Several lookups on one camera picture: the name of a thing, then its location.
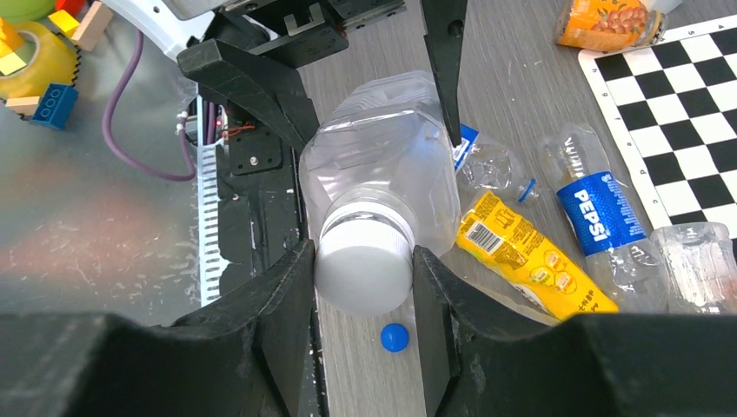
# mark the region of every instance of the white square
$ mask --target white square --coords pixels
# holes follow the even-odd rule
[[[725,55],[724,59],[727,61],[729,68],[732,69],[732,72],[737,75],[737,54]]]
[[[709,93],[720,111],[737,109],[737,80],[713,85]]]
[[[691,123],[694,124],[701,140],[706,144],[724,142],[737,137],[732,126],[721,113],[695,117],[691,119]]]
[[[633,130],[629,135],[643,158],[673,152],[660,126]]]
[[[694,63],[721,56],[721,51],[709,35],[684,39],[681,41],[681,45],[686,50],[688,57],[691,58],[691,62]]]
[[[658,185],[655,190],[658,191],[663,207],[671,217],[701,210],[696,195],[694,195],[688,182],[680,181]]]
[[[651,98],[647,100],[647,105],[650,106],[650,110],[653,111],[653,116],[655,116],[655,121],[659,125],[688,119],[686,109],[683,108],[681,100],[675,94]]]
[[[640,85],[633,76],[626,76],[607,83],[609,92],[612,93],[614,103],[618,106],[625,104],[644,102]]]
[[[661,62],[658,61],[658,57],[655,56],[652,48],[631,50],[625,52],[622,56],[624,56],[624,60],[627,61],[627,65],[634,76],[663,69]]]
[[[666,73],[666,77],[676,93],[691,91],[692,89],[703,89],[707,86],[704,80],[701,79],[699,71],[696,70],[696,67],[692,63],[666,68],[663,71]]]
[[[729,229],[729,237],[731,239],[737,237],[737,204],[705,208],[704,215],[710,222],[726,224]]]
[[[680,149],[674,153],[687,180],[719,174],[706,145]]]
[[[737,201],[737,170],[723,172],[721,174],[721,179],[724,180],[724,183],[727,185],[729,194],[731,194],[732,198]]]

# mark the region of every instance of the blue lego brick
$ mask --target blue lego brick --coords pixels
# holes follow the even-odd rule
[[[51,83],[43,93],[31,121],[53,129],[64,129],[79,92],[68,84]]]

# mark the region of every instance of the blue label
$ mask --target blue label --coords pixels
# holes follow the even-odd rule
[[[611,172],[592,174],[558,191],[586,256],[645,239],[620,184]]]
[[[478,130],[471,129],[465,124],[461,125],[461,144],[453,149],[453,164],[456,171],[466,161],[466,155],[474,147],[478,135]]]

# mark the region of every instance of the yellow wrapper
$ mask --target yellow wrapper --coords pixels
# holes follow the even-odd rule
[[[465,215],[455,241],[557,319],[618,310],[581,268],[491,191]]]

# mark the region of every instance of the jar of nuts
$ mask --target jar of nuts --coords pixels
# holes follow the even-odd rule
[[[660,41],[667,17],[639,0],[566,0],[555,27],[561,45],[611,52]]]

